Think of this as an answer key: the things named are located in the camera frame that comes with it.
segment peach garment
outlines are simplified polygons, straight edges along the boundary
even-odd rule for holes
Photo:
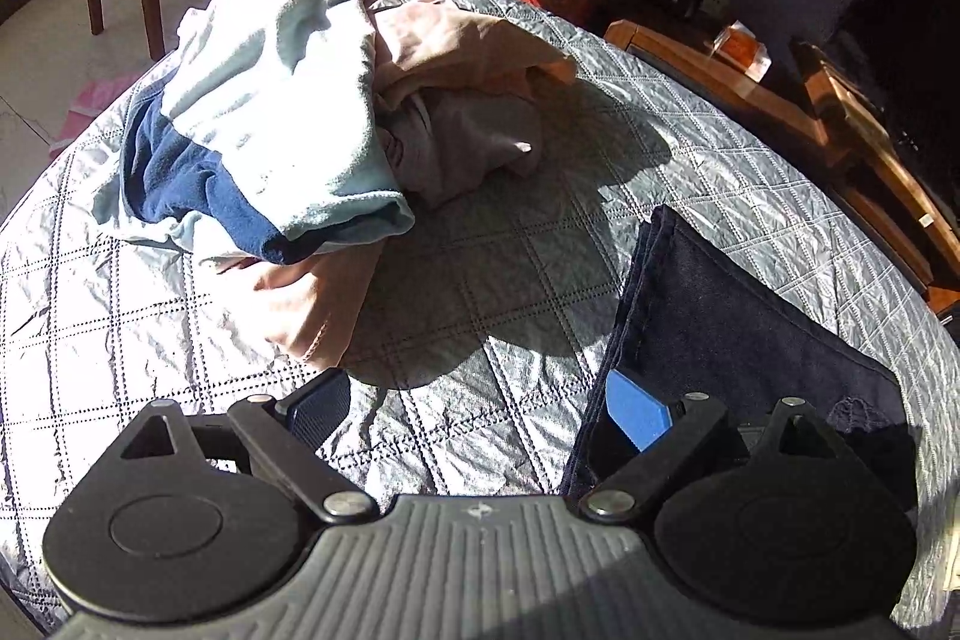
[[[370,6],[373,0],[365,2]],[[408,1],[370,14],[377,29],[373,92],[387,109],[427,87],[532,100],[531,68],[566,83],[574,79],[573,62],[552,44],[508,20],[463,11],[450,0]],[[450,149],[449,138],[445,144]],[[483,152],[482,145],[464,145]],[[460,149],[458,156],[466,152]],[[234,319],[250,333],[325,369],[337,365],[349,347],[383,244],[320,253],[291,266],[245,259],[222,269],[216,285]]]

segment white logo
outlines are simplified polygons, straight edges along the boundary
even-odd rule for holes
[[[493,508],[486,501],[480,501],[475,506],[467,508],[467,514],[472,515],[477,521],[483,521],[492,512],[494,512]]]

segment metal screw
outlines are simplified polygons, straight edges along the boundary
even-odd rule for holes
[[[337,491],[323,500],[323,509],[336,518],[354,518],[373,510],[373,499],[363,491]]]
[[[613,518],[630,512],[637,502],[626,491],[608,488],[587,497],[587,510],[599,518]]]

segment pile of clothes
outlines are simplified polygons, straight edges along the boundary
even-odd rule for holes
[[[178,33],[88,183],[94,218],[193,253],[244,333],[318,368],[347,349],[384,242],[414,223],[405,191],[435,206],[498,167],[531,172],[529,79],[575,71],[450,0],[212,0]]]

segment bed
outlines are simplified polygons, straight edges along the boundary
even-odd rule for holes
[[[960,353],[920,296],[803,175],[640,60],[518,0],[455,0],[576,59],[545,107],[545,152],[391,239],[343,365],[349,415],[320,456],[380,501],[557,489],[637,224],[678,210],[709,242],[901,382],[919,442],[920,557],[895,618],[944,610],[960,483]],[[126,95],[0,228],[0,573],[47,627],[46,522],[144,404],[222,411],[312,377],[244,340],[191,258],[100,235],[80,185],[119,145]]]

